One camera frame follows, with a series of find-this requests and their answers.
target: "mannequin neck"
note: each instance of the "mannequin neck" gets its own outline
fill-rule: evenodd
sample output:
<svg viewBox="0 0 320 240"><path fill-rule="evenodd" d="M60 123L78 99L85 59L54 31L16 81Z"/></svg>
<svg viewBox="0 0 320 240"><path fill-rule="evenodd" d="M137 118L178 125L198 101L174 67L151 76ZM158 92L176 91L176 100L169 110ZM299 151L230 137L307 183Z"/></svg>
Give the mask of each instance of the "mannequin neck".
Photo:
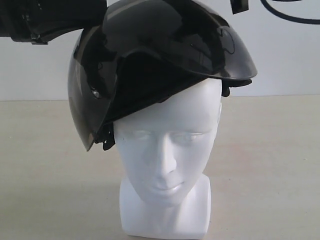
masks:
<svg viewBox="0 0 320 240"><path fill-rule="evenodd" d="M128 178L120 187L122 228L130 236L155 239L202 239L210 222L209 178L202 175L183 202L173 207L146 204Z"/></svg>

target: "mannequin eye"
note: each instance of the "mannequin eye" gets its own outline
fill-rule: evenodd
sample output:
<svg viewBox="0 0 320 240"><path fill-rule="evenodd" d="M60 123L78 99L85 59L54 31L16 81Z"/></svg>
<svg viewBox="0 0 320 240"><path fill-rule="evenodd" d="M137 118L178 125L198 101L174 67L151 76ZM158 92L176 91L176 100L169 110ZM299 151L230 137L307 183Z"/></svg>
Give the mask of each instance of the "mannequin eye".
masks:
<svg viewBox="0 0 320 240"><path fill-rule="evenodd" d="M138 140L146 140L150 137L151 132L150 131L144 131L144 130L136 130L132 131L132 135L135 139Z"/></svg>
<svg viewBox="0 0 320 240"><path fill-rule="evenodd" d="M203 135L203 133L198 133L198 132L176 133L173 135L173 140L179 144L187 144L187 143L194 142L201 135Z"/></svg>

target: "glossy helmet shell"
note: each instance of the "glossy helmet shell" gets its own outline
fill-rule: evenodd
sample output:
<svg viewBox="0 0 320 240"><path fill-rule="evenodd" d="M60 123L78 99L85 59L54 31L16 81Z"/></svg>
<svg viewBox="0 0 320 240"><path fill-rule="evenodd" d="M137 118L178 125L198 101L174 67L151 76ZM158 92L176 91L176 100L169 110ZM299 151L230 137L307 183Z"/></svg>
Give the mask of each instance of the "glossy helmet shell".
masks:
<svg viewBox="0 0 320 240"><path fill-rule="evenodd" d="M207 78L250 84L256 67L233 28L192 0L120 0L81 33L70 61L68 99L86 148L114 143L113 122Z"/></svg>

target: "mannequin head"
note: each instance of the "mannequin head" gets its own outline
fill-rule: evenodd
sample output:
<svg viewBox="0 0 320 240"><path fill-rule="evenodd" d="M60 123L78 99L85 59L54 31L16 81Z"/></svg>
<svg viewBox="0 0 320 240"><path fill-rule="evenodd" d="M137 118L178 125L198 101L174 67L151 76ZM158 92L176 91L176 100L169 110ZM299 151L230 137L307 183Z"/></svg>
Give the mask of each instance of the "mannequin head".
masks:
<svg viewBox="0 0 320 240"><path fill-rule="evenodd" d="M149 205L180 204L204 171L221 114L222 81L208 78L114 122L127 177Z"/></svg>

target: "mannequin chin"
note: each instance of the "mannequin chin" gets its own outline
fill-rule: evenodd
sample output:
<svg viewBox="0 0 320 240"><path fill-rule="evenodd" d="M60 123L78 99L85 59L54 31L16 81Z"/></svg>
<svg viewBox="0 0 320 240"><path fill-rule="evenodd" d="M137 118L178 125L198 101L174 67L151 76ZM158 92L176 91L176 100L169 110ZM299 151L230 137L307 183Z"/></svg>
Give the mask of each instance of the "mannequin chin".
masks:
<svg viewBox="0 0 320 240"><path fill-rule="evenodd" d="M181 211L192 217L193 208L201 212L199 208L203 207L204 215L210 210L210 202L209 207L207 204L195 204L206 203L211 199L210 182L203 171L217 134L221 92L221 80L208 78L162 103L156 103L114 122L115 144L127 174L120 190L120 208L121 202L126 204L121 209L122 225L124 222L128 225L128 221L124 219L126 211L130 211L128 205L132 205L132 209L141 208L140 214L146 214L146 218L148 211L152 212L152 218L156 218L157 213L152 209L157 211L173 208L175 210L170 216L176 222L182 220L179 219L183 215ZM136 198L136 201L121 199L124 195L127 195L126 199ZM159 217L157 220L160 226L162 220L168 220L161 219ZM137 235L165 237L152 233L147 236Z"/></svg>

